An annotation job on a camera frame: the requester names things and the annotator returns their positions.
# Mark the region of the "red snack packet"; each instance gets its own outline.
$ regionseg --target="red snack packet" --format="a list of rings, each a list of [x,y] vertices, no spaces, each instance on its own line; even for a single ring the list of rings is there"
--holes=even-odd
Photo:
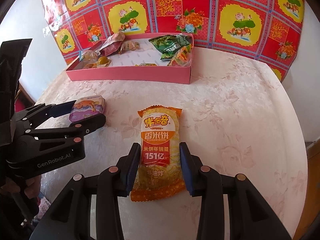
[[[106,42],[102,45],[100,53],[102,56],[109,56],[119,49],[124,41],[125,35],[123,32],[114,33],[109,36]]]

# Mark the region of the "table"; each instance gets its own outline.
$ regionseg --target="table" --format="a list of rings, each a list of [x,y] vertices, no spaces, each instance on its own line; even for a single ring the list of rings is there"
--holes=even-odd
[[[230,176],[244,173],[294,235],[307,188],[307,156],[292,104],[272,70],[262,62],[212,49],[195,48],[191,84],[146,81],[71,82],[62,72],[38,103],[84,96],[106,100],[105,127],[85,137],[86,158],[43,175],[42,192],[53,201],[76,173],[99,174],[133,142],[140,142],[137,111],[161,104],[182,108],[180,141],[205,165]],[[67,127],[68,115],[39,128]],[[119,198],[126,240],[194,240],[201,198],[187,191],[134,203]],[[225,239],[229,237],[226,228]]]

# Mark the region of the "yellow candy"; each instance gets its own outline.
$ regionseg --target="yellow candy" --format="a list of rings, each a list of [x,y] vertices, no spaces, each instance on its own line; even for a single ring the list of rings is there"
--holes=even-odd
[[[99,65],[107,64],[108,63],[108,58],[105,56],[102,56],[98,59]]]

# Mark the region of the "candy wrapper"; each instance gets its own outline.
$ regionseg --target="candy wrapper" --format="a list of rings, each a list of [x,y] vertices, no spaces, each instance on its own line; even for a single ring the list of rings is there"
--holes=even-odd
[[[98,67],[97,63],[89,63],[89,64],[85,65],[83,69],[97,68],[97,67]]]
[[[122,54],[129,50],[136,50],[140,48],[140,44],[138,42],[133,41],[124,41],[119,48],[119,54]]]
[[[109,36],[106,42],[102,45],[100,53],[102,56],[109,56],[119,49],[124,41],[125,35],[123,32],[114,33]]]
[[[135,65],[135,66],[157,66],[155,63],[141,63],[140,65]]]
[[[191,44],[191,37],[183,34],[165,35],[152,38],[149,42],[162,53],[161,60],[171,60],[179,49]]]
[[[191,61],[191,56],[191,45],[184,46],[174,54],[168,66],[185,67]]]
[[[164,106],[138,111],[142,117],[141,160],[132,201],[162,199],[185,189],[178,133],[181,111]]]
[[[80,52],[80,61],[85,63],[95,63],[98,60],[98,54],[93,50],[84,50]]]

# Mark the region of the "rice cracker package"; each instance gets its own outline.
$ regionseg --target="rice cracker package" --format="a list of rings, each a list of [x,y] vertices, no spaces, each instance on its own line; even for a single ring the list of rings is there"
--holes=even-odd
[[[185,189],[180,166],[179,121],[182,109],[151,106],[138,111],[141,160],[131,192],[132,201],[150,201]]]

